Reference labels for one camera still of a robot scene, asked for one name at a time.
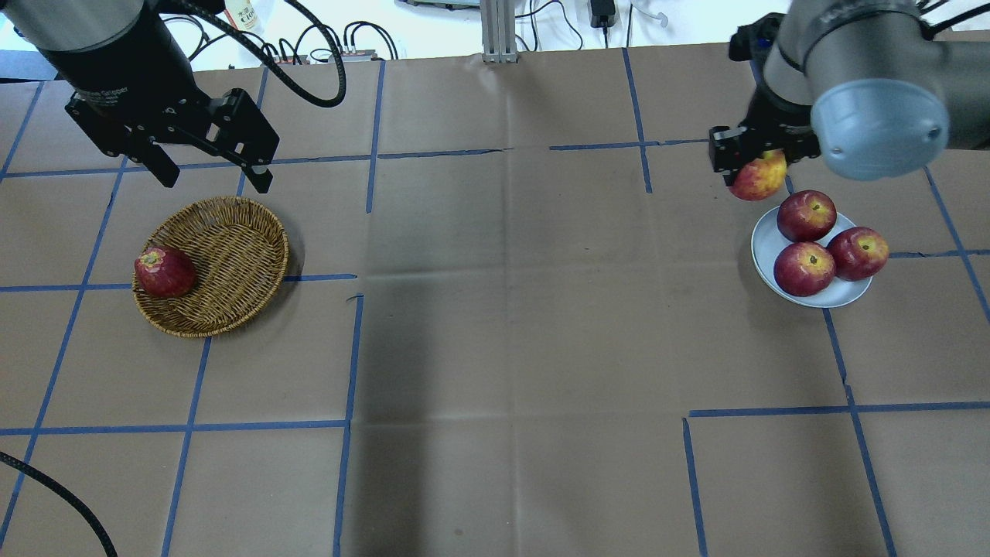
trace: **woven basket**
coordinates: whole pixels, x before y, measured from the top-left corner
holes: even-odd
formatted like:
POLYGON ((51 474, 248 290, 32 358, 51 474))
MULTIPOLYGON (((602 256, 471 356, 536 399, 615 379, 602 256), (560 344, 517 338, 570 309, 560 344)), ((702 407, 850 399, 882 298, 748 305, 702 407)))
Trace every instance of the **woven basket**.
POLYGON ((257 315, 282 284, 289 262, 282 223, 246 197, 185 207, 151 234, 142 251, 154 246, 188 254, 196 285, 181 297, 159 298, 146 294, 135 275, 134 300, 151 325, 184 338, 225 333, 257 315))

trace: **red apple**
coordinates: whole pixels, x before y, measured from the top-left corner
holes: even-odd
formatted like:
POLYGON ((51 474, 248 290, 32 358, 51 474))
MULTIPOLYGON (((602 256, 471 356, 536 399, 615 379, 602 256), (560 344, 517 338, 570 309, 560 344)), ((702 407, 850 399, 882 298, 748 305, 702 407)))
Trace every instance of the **red apple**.
POLYGON ((798 242, 784 248, 773 263, 773 278, 793 296, 810 296, 824 290, 836 277, 836 262, 815 242, 798 242))
POLYGON ((791 242, 814 242, 836 226, 836 205, 814 189, 792 193, 777 211, 777 229, 791 242))
POLYGON ((755 159, 742 167, 736 176, 729 192, 746 201, 766 199, 780 190, 787 175, 787 160, 784 152, 765 151, 759 159, 755 159))
POLYGON ((883 236, 865 226, 843 230, 829 242, 829 253, 836 260, 836 276, 845 280, 863 280, 883 269, 890 248, 883 236))
POLYGON ((167 246, 148 248, 134 261, 138 283, 149 295, 178 297, 196 283, 196 268, 184 252, 167 246))

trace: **blue tape grid line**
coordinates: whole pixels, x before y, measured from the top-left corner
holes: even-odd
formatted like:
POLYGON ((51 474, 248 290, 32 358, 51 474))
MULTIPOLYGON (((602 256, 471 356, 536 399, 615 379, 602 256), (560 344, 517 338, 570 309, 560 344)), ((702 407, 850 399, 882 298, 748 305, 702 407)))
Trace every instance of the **blue tape grid line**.
POLYGON ((18 128, 17 135, 14 136, 14 143, 10 146, 7 159, 4 161, 3 167, 0 167, 0 180, 3 180, 4 176, 7 175, 7 170, 10 168, 10 163, 14 159, 14 154, 17 153, 17 147, 21 145, 24 132, 28 129, 28 122, 31 121, 31 115, 35 113, 35 107, 38 106, 38 99, 42 96, 43 85, 43 83, 39 82, 38 86, 35 87, 35 94, 31 97, 31 104, 28 105, 28 111, 24 113, 24 120, 21 121, 21 127, 18 128))
POLYGON ((852 396, 852 388, 846 382, 848 374, 845 368, 845 359, 842 357, 842 347, 839 345, 839 334, 836 332, 832 312, 825 308, 822 309, 822 315, 825 317, 825 324, 829 329, 832 351, 836 356, 836 365, 839 367, 842 387, 845 389, 845 400, 848 404, 849 417, 852 419, 852 428, 855 431, 856 443, 859 446, 859 456, 862 458, 863 469, 866 472, 866 482, 869 484, 870 494, 873 497, 873 507, 876 510, 877 520, 880 522, 880 532, 883 534, 883 542, 887 547, 887 557, 897 557, 894 537, 890 533, 890 524, 887 523, 887 511, 883 508, 883 498, 880 496, 880 488, 876 483, 876 474, 873 472, 873 462, 869 458, 869 448, 866 446, 866 436, 863 434, 862 423, 859 420, 859 410, 856 407, 856 400, 852 396))
POLYGON ((935 198, 935 203, 939 205, 939 211, 941 211, 941 218, 945 220, 945 226, 948 227, 949 234, 952 235, 952 241, 955 242, 955 248, 959 252, 959 256, 962 259, 962 264, 966 267, 966 273, 969 274, 969 280, 973 284, 973 290, 976 292, 976 297, 980 301, 980 306, 983 308, 983 316, 986 317, 988 323, 990 323, 990 305, 987 304, 987 297, 983 293, 983 287, 980 286, 979 278, 976 277, 976 271, 973 269, 972 262, 969 261, 969 256, 966 254, 966 249, 962 246, 962 239, 959 237, 959 231, 955 229, 955 224, 952 223, 952 217, 948 215, 948 209, 945 207, 945 203, 941 200, 941 194, 939 193, 939 187, 936 185, 935 177, 932 176, 932 171, 925 167, 925 176, 928 178, 929 186, 932 189, 932 196, 935 198))
POLYGON ((626 63, 626 78, 629 80, 629 93, 633 99, 633 115, 636 117, 636 135, 640 140, 640 161, 643 163, 643 181, 646 184, 646 193, 653 193, 653 183, 649 178, 649 161, 646 159, 643 119, 640 117, 640 100, 636 96, 636 81, 633 79, 633 65, 629 61, 629 49, 622 49, 622 58, 626 63))
POLYGON ((378 161, 378 131, 381 128, 381 97, 385 89, 385 60, 378 63, 378 86, 374 98, 374 124, 371 128, 371 164, 368 167, 368 192, 364 212, 370 213, 374 205, 374 175, 378 161))
MULTIPOLYGON (((357 275, 340 273, 335 275, 289 275, 283 282, 313 282, 322 280, 354 280, 357 275)), ((38 284, 26 286, 0 286, 0 292, 51 292, 78 290, 130 290, 129 282, 104 282, 98 284, 38 284)))
MULTIPOLYGON (((901 402, 895 404, 858 404, 860 414, 880 412, 932 412, 947 410, 990 410, 990 400, 965 400, 960 402, 901 402)), ((744 416, 790 416, 809 414, 845 414, 845 406, 778 406, 766 408, 710 408, 691 410, 688 417, 744 417, 744 416)))
MULTIPOLYGON (((126 163, 127 159, 122 159, 120 168, 122 169, 126 163)), ((79 315, 79 307, 82 305, 82 297, 83 294, 85 294, 86 286, 89 284, 89 278, 93 273, 93 267, 96 265, 96 256, 100 252, 100 245, 103 243, 103 235, 107 230, 107 222, 110 221, 110 213, 114 208, 114 202, 117 199, 117 192, 120 190, 121 180, 123 178, 124 173, 118 171, 117 179, 114 180, 113 190, 110 192, 110 200, 107 203, 106 209, 103 211, 103 220, 100 222, 100 230, 97 232, 96 240, 93 242, 93 249, 89 255, 89 262, 86 264, 86 271, 82 276, 80 289, 75 296, 75 302, 72 304, 72 312, 69 314, 68 323, 65 325, 65 332, 62 334, 61 344, 58 347, 58 356, 55 357, 55 363, 51 370, 49 384, 45 389, 45 397, 42 399, 42 406, 38 410, 38 417, 35 419, 35 426, 32 429, 31 438, 28 441, 28 449, 25 451, 23 459, 27 464, 31 464, 31 457, 35 452, 35 445, 38 443, 39 432, 42 427, 42 423, 45 421, 45 414, 48 412, 49 404, 51 403, 51 394, 54 392, 55 382, 58 381, 58 373, 61 371, 61 365, 65 359, 65 351, 68 348, 68 341, 72 336, 72 328, 75 326, 76 318, 79 315)), ((23 485, 24 474, 18 474, 17 482, 14 484, 14 491, 10 496, 10 501, 7 503, 7 512, 4 514, 3 524, 0 525, 0 548, 3 548, 4 540, 7 538, 7 530, 10 528, 10 520, 14 515, 14 508, 17 506, 17 498, 23 485)))
POLYGON ((691 426, 687 418, 681 418, 684 427, 684 454, 687 456, 687 479, 691 487, 691 505, 694 507, 694 527, 698 532, 698 553, 708 557, 708 541, 705 539, 705 519, 701 513, 701 493, 698 491, 698 471, 694 466, 694 444, 691 442, 691 426))
POLYGON ((364 294, 358 294, 354 310, 354 333, 350 344, 350 382, 347 386, 347 410, 344 423, 344 446, 337 481, 337 513, 334 517, 334 557, 341 557, 341 536, 344 534, 344 497, 347 492, 347 465, 350 462, 350 423, 354 419, 354 394, 357 390, 357 359, 361 345, 361 322, 364 315, 364 294))
POLYGON ((856 443, 859 444, 859 455, 862 457, 863 468, 866 470, 866 482, 869 484, 870 494, 873 496, 873 506, 876 508, 876 517, 880 522, 880 531, 883 533, 883 543, 887 546, 888 557, 897 557, 897 548, 894 547, 894 536, 890 533, 890 524, 887 522, 887 511, 883 508, 883 499, 880 497, 880 488, 876 484, 876 474, 873 472, 873 463, 869 458, 869 449, 866 447, 866 436, 863 434, 863 425, 859 420, 859 410, 856 407, 856 400, 852 396, 852 388, 845 385, 845 398, 849 403, 849 416, 852 418, 852 428, 856 433, 856 443))
POLYGON ((203 352, 199 357, 199 370, 196 372, 196 387, 192 391, 192 402, 189 403, 189 417, 183 428, 182 452, 175 470, 175 485, 172 487, 172 501, 168 506, 168 521, 165 523, 164 541, 161 543, 161 557, 168 557, 172 545, 172 531, 175 528, 175 513, 179 508, 179 495, 182 493, 182 480, 185 478, 185 465, 189 457, 189 443, 192 440, 193 424, 196 423, 196 410, 199 407, 199 394, 203 389, 203 377, 206 375, 206 362, 210 357, 212 337, 203 340, 203 352))

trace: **cable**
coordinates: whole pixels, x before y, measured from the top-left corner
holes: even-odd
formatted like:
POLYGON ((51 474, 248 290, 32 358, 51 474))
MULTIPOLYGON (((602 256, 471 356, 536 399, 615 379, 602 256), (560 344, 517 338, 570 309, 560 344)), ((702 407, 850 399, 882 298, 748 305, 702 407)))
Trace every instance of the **cable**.
POLYGON ((222 21, 220 18, 204 10, 199 5, 194 4, 189 0, 172 0, 172 3, 182 8, 185 8, 186 11, 196 14, 197 16, 209 22, 217 29, 220 29, 221 31, 230 34, 230 36, 235 41, 240 43, 241 46, 247 49, 251 54, 255 55, 259 60, 261 60, 261 63, 263 63, 265 67, 267 67, 275 75, 275 77, 278 77, 278 79, 282 83, 285 83, 286 87, 288 87, 292 92, 296 93, 297 95, 308 101, 309 103, 324 108, 330 108, 332 106, 337 106, 342 102, 344 102, 344 97, 347 94, 347 75, 345 74, 344 71, 344 59, 341 57, 341 51, 340 49, 337 48, 337 44, 334 43, 334 39, 330 36, 329 33, 327 33, 327 30, 324 29, 325 26, 323 25, 323 23, 319 19, 317 19, 317 17, 314 16, 312 12, 307 10, 305 6, 300 4, 298 0, 285 0, 285 3, 295 8, 297 12, 299 12, 306 19, 310 20, 310 22, 318 26, 317 29, 320 31, 320 34, 323 35, 323 38, 327 40, 327 45, 330 46, 330 51, 334 55, 334 65, 337 66, 337 78, 339 82, 338 82, 337 96, 333 98, 329 98, 329 99, 320 98, 314 95, 313 93, 307 91, 303 87, 301 87, 299 83, 296 83, 291 77, 289 77, 288 74, 286 74, 281 67, 278 67, 278 64, 275 63, 273 59, 268 57, 262 49, 260 49, 251 41, 249 41, 244 36, 244 34, 240 33, 238 30, 234 29, 226 22, 222 21))
MULTIPOLYGON (((323 27, 334 38, 334 42, 337 43, 337 48, 340 51, 343 51, 344 50, 344 45, 341 43, 341 38, 337 35, 337 32, 334 31, 334 28, 330 27, 329 25, 324 25, 323 27)), ((306 35, 310 31, 313 31, 316 28, 317 28, 316 24, 313 24, 313 25, 307 27, 306 29, 304 29, 303 32, 299 35, 299 39, 296 40, 296 46, 294 47, 294 50, 297 53, 299 52, 300 46, 303 44, 303 39, 306 38, 306 35)), ((329 52, 330 49, 316 49, 316 51, 328 51, 329 52)))
POLYGON ((936 9, 944 6, 945 4, 948 4, 948 0, 939 0, 935 4, 932 4, 931 6, 927 6, 927 4, 928 2, 926 2, 926 6, 922 6, 920 8, 923 16, 928 14, 929 12, 935 11, 936 9))
POLYGON ((633 4, 629 5, 629 17, 626 18, 626 48, 633 40, 633 4))
POLYGON ((44 472, 26 462, 22 462, 21 460, 8 455, 3 451, 0 451, 0 462, 52 490, 57 496, 65 500, 65 502, 71 504, 72 508, 76 509, 79 514, 82 514, 82 517, 86 519, 86 523, 93 529, 93 533, 95 533, 96 537, 99 538, 100 545, 103 546, 103 551, 107 554, 107 557, 117 557, 117 549, 114 548, 114 542, 110 540, 110 534, 107 533, 106 528, 104 528, 103 524, 100 523, 100 520, 96 517, 96 514, 93 514, 93 511, 86 506, 86 503, 82 502, 71 491, 67 490, 65 486, 59 482, 56 482, 44 472))
POLYGON ((567 19, 567 8, 563 5, 563 2, 561 2, 560 0, 547 0, 547 2, 545 4, 543 4, 542 6, 540 6, 539 8, 537 8, 536 10, 534 10, 534 11, 528 13, 528 14, 520 14, 520 15, 516 16, 516 19, 522 19, 522 18, 528 18, 528 17, 534 16, 534 15, 538 14, 539 12, 541 12, 544 8, 546 8, 550 4, 558 4, 560 6, 560 13, 563 14, 563 21, 564 21, 564 23, 567 24, 567 27, 569 27, 570 30, 573 31, 574 34, 577 35, 577 38, 581 41, 581 45, 577 49, 579 51, 581 49, 583 49, 584 48, 584 37, 582 37, 581 36, 581 33, 579 31, 577 31, 577 29, 574 29, 574 26, 570 24, 570 20, 567 19))
POLYGON ((193 52, 196 52, 201 48, 203 48, 203 44, 210 40, 210 36, 207 35, 206 30, 203 29, 203 24, 199 23, 199 21, 189 16, 174 16, 170 18, 165 18, 161 21, 164 24, 168 24, 169 22, 173 22, 173 21, 184 21, 188 24, 195 25, 199 29, 199 43, 196 43, 196 48, 193 49, 193 52))
POLYGON ((357 34, 358 29, 365 26, 374 29, 385 41, 385 46, 388 47, 389 57, 392 59, 399 59, 399 48, 395 46, 395 41, 392 39, 392 36, 380 25, 368 21, 353 21, 344 26, 344 46, 346 47, 349 41, 352 47, 357 48, 357 42, 354 40, 354 35, 357 34), (347 30, 349 30, 351 26, 353 26, 353 30, 350 31, 350 36, 348 38, 347 30))
POLYGON ((519 35, 517 35, 516 36, 516 41, 519 41, 520 43, 523 44, 523 48, 526 49, 526 52, 527 53, 530 51, 530 46, 526 44, 526 39, 523 39, 522 37, 520 37, 519 35))
POLYGON ((330 49, 313 49, 313 50, 310 51, 310 59, 314 59, 315 61, 322 62, 322 63, 326 63, 326 62, 330 61, 330 56, 327 56, 325 58, 318 58, 318 57, 316 57, 316 53, 319 53, 319 52, 329 53, 330 52, 330 49))
POLYGON ((935 35, 938 35, 942 31, 945 31, 946 29, 952 27, 953 25, 960 24, 966 20, 971 20, 976 16, 985 14, 987 12, 990 12, 990 4, 983 4, 982 6, 977 6, 972 10, 962 12, 961 14, 955 16, 954 18, 949 18, 937 25, 932 25, 931 27, 929 27, 928 36, 930 38, 934 37, 935 35))
POLYGON ((533 29, 533 50, 540 49, 540 36, 537 35, 537 16, 534 15, 533 8, 537 5, 537 0, 530 0, 530 27, 533 29))
POLYGON ((285 54, 285 47, 282 46, 283 44, 288 45, 289 51, 292 52, 292 65, 296 65, 297 63, 299 63, 299 54, 296 53, 296 50, 292 48, 292 43, 289 43, 285 39, 279 39, 278 49, 282 53, 282 61, 289 61, 288 56, 285 54))
MULTIPOLYGON (((250 32, 250 31, 237 31, 237 30, 235 30, 235 33, 236 34, 239 34, 239 35, 247 35, 249 37, 254 37, 255 39, 258 39, 261 42, 261 49, 262 49, 262 51, 263 51, 263 53, 264 53, 265 56, 268 56, 271 59, 278 58, 278 49, 275 48, 275 45, 272 45, 271 43, 266 43, 265 40, 262 39, 261 37, 259 37, 258 35, 255 35, 254 33, 250 32)), ((225 33, 225 34, 223 34, 223 35, 221 35, 219 37, 214 37, 213 39, 210 39, 209 41, 207 41, 206 43, 204 43, 202 47, 200 47, 199 49, 196 49, 195 51, 193 51, 193 53, 191 55, 189 55, 189 61, 192 61, 195 57, 197 57, 198 55, 200 55, 200 53, 202 53, 203 51, 205 51, 207 49, 207 47, 210 47, 211 45, 215 44, 220 39, 225 39, 227 37, 231 37, 232 38, 233 36, 234 35, 232 35, 230 33, 225 33)))

